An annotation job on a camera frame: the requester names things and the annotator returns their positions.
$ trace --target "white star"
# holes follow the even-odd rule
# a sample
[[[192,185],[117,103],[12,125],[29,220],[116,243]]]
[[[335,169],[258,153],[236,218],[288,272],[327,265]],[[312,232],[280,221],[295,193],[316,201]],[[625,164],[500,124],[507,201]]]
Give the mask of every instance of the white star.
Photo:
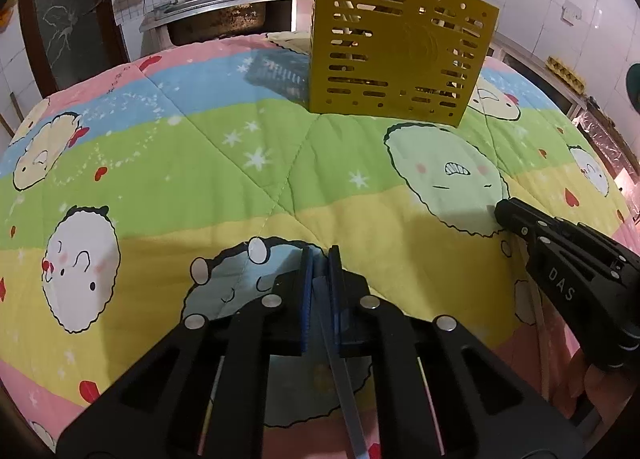
[[[261,147],[258,147],[255,150],[255,153],[245,152],[244,155],[249,158],[249,160],[244,163],[244,167],[248,168],[250,166],[255,166],[255,169],[257,169],[258,172],[262,171],[263,165],[269,164],[271,162],[266,158],[267,153],[263,153]]]
[[[360,175],[360,170],[358,170],[357,173],[349,172],[349,175],[351,177],[351,179],[349,179],[349,182],[356,185],[358,190],[360,190],[360,188],[362,188],[363,186],[365,188],[369,188],[369,185],[367,184],[369,178]]]
[[[260,130],[260,127],[258,126],[258,124],[255,121],[245,121],[244,122],[244,129],[248,130],[249,132],[255,132],[256,130]]]
[[[222,144],[228,144],[228,146],[234,146],[236,143],[240,142],[240,135],[238,132],[233,131],[231,134],[225,134],[225,140]]]

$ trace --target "metal screw head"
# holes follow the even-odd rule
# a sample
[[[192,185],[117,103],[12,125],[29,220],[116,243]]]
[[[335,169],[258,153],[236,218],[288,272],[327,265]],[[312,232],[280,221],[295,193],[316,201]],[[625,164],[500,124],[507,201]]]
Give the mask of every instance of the metal screw head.
[[[262,305],[265,307],[277,307],[282,303],[282,298],[278,295],[265,295],[262,297]]]
[[[200,329],[206,320],[207,319],[201,314],[190,314],[184,319],[184,326],[188,329]]]
[[[458,325],[458,322],[456,322],[455,318],[450,317],[448,315],[444,315],[444,316],[438,316],[438,319],[436,320],[436,325],[438,326],[438,329],[441,329],[443,331],[452,331],[453,329],[456,328],[456,326]]]
[[[373,295],[367,295],[360,298],[360,305],[364,307],[364,309],[375,309],[380,305],[380,298]]]

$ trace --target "blue stripe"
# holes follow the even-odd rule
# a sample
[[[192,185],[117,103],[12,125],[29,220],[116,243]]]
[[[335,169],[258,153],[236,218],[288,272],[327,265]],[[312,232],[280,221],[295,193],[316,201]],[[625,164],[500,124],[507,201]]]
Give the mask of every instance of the blue stripe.
[[[520,108],[559,110],[558,106],[542,90],[519,73],[482,68],[480,75],[503,93],[516,96]]]
[[[78,146],[138,124],[211,108],[283,97],[305,103],[307,74],[306,55],[284,49],[252,50],[158,71],[58,114],[80,114],[81,126],[89,127]],[[27,144],[52,120],[50,116],[39,121],[7,148],[0,161],[0,177],[14,171]]]

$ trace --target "stainless steel sink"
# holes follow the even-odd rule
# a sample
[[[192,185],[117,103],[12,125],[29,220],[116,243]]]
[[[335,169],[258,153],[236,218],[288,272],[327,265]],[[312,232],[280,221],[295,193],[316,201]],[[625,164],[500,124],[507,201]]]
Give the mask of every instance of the stainless steel sink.
[[[164,4],[145,15],[140,32],[175,22],[195,14],[224,9],[225,7],[255,4],[272,0],[187,0],[178,4]]]

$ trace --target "red heart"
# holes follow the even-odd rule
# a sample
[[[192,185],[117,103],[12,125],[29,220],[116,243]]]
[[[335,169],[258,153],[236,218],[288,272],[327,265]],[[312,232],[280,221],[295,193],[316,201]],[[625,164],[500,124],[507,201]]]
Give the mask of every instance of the red heart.
[[[98,385],[96,385],[93,381],[86,381],[85,379],[83,379],[78,386],[78,390],[80,390],[82,399],[84,399],[87,403],[93,403],[100,397]]]
[[[578,198],[573,195],[567,188],[564,189],[564,200],[572,208],[574,206],[580,206],[580,201],[578,201]]]
[[[380,459],[382,455],[380,455],[380,443],[374,443],[369,447],[369,458],[370,459]]]
[[[100,166],[100,168],[98,168],[95,171],[95,175],[94,175],[95,182],[100,181],[100,177],[105,175],[107,173],[107,171],[108,171],[108,168],[106,166]]]
[[[72,146],[74,146],[76,144],[76,141],[78,139],[80,139],[87,132],[89,132],[89,127],[88,126],[84,126],[82,128],[78,128],[78,130],[76,130],[74,132],[74,135],[71,136],[71,139],[69,139],[69,142],[66,145],[69,148],[71,148]]]
[[[150,56],[140,64],[140,67],[139,67],[140,71],[144,71],[147,67],[149,67],[149,65],[155,64],[159,62],[161,59],[162,59],[161,56]]]

